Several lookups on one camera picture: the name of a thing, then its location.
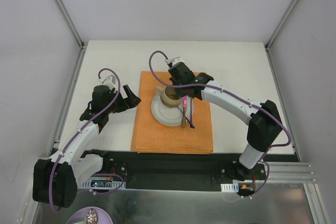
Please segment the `white ceramic plate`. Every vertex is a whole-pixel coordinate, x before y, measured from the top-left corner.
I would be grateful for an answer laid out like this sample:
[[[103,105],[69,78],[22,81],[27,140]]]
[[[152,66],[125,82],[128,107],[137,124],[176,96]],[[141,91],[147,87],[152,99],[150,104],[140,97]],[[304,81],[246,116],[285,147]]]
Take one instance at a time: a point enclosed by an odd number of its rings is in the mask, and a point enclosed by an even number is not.
[[[183,110],[183,100],[178,106]],[[165,106],[160,97],[156,94],[151,103],[151,111],[154,118],[161,124],[167,126],[180,126],[182,121],[182,113],[176,108],[169,108]],[[187,97],[186,118],[190,118],[190,97]]]

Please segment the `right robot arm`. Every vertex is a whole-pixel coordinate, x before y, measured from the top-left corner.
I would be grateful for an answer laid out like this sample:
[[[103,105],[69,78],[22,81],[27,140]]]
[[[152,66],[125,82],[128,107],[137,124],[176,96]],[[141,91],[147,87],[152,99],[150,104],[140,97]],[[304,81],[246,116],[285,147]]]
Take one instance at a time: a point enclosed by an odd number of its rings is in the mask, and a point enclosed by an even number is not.
[[[182,61],[170,62],[170,81],[179,96],[187,95],[212,103],[241,119],[247,126],[247,145],[238,161],[227,168],[232,179],[243,181],[255,173],[255,166],[282,131],[279,111],[274,102],[252,102],[225,91],[208,74],[195,75]]]

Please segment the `iridescent purple knife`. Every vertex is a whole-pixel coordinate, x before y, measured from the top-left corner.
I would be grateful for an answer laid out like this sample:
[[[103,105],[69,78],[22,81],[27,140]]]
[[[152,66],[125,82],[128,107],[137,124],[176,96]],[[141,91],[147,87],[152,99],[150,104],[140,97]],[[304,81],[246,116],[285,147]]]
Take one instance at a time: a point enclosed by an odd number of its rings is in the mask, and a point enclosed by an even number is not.
[[[186,109],[187,109],[187,96],[184,96],[183,97],[182,121],[181,121],[181,127],[183,129],[186,128],[187,126]]]

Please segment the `orange cloth placemat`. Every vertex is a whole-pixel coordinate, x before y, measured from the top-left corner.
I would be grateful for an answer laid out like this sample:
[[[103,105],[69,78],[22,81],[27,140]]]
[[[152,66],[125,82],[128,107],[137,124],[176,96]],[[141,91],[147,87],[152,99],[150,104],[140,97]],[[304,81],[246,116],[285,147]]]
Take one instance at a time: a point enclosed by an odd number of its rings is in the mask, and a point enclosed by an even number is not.
[[[151,111],[155,96],[154,87],[160,83],[151,72],[142,71],[140,76],[137,106],[131,150],[138,153],[175,153],[175,154],[210,154],[213,152],[213,132],[211,109],[208,102],[193,100],[191,128],[165,126],[157,121]]]

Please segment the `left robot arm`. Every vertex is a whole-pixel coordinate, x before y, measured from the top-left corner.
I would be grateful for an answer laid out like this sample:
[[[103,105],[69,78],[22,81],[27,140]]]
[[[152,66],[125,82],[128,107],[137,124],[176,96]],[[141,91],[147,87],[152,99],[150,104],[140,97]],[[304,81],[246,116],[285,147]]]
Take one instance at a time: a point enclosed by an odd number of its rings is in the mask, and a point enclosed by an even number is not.
[[[97,154],[83,153],[108,123],[109,115],[137,107],[141,99],[124,85],[124,98],[115,85],[94,87],[91,101],[79,118],[70,139],[48,159],[39,159],[34,166],[32,198],[52,208],[72,205],[79,185],[91,175],[105,176],[111,163]]]

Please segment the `blue metal fork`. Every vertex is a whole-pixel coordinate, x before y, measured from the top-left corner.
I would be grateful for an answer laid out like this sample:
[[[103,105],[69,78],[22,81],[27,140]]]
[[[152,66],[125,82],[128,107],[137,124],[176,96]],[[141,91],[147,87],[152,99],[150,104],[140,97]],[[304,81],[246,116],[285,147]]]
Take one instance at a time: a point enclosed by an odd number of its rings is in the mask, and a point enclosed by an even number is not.
[[[188,119],[188,118],[186,118],[186,121],[189,123],[189,125],[190,125],[190,127],[191,128],[195,128],[195,126],[194,126],[194,124]]]

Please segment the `beige ceramic mug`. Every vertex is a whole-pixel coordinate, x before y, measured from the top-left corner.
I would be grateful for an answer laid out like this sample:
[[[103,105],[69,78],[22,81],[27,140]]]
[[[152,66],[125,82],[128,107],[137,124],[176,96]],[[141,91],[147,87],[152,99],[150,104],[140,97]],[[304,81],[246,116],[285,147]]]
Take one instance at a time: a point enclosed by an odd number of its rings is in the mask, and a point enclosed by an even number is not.
[[[155,86],[154,92],[160,97],[160,101],[169,108],[176,108],[182,103],[175,89],[171,87]]]

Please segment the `gold purple spoon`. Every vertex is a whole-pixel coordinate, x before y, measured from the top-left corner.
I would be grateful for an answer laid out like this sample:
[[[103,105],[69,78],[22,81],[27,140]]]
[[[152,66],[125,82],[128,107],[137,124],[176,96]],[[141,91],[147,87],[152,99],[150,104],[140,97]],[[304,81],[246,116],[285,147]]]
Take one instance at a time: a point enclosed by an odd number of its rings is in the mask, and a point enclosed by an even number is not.
[[[193,124],[193,109],[194,109],[194,104],[193,104],[193,99],[190,98],[190,118],[189,118],[189,124],[190,124],[190,127],[192,129],[195,128],[194,124]]]

